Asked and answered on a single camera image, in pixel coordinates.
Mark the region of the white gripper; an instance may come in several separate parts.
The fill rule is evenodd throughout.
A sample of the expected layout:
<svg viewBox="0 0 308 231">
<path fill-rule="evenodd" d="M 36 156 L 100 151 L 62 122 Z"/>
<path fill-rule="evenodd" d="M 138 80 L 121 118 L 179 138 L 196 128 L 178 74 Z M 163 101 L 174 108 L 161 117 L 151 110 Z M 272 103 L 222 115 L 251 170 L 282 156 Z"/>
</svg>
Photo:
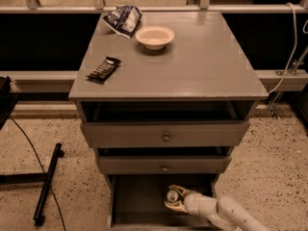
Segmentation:
<svg viewBox="0 0 308 231">
<path fill-rule="evenodd" d="M 215 198 L 199 192 L 190 192 L 184 187 L 177 185 L 170 185 L 168 190 L 176 190 L 180 196 L 185 197 L 184 203 L 181 200 L 175 202 L 165 201 L 165 206 L 170 210 L 201 217 L 210 217 L 218 212 L 218 201 Z"/>
</svg>

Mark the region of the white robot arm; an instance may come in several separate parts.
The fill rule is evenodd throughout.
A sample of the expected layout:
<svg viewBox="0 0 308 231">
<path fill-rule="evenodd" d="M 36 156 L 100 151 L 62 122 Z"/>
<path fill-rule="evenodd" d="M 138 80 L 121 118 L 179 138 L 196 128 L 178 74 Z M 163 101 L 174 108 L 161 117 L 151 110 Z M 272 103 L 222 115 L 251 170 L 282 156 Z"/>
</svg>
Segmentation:
<svg viewBox="0 0 308 231">
<path fill-rule="evenodd" d="M 230 196 L 213 198 L 181 186 L 170 185 L 165 206 L 176 212 L 206 218 L 223 231 L 235 231 L 237 228 L 243 231 L 270 231 Z"/>
</svg>

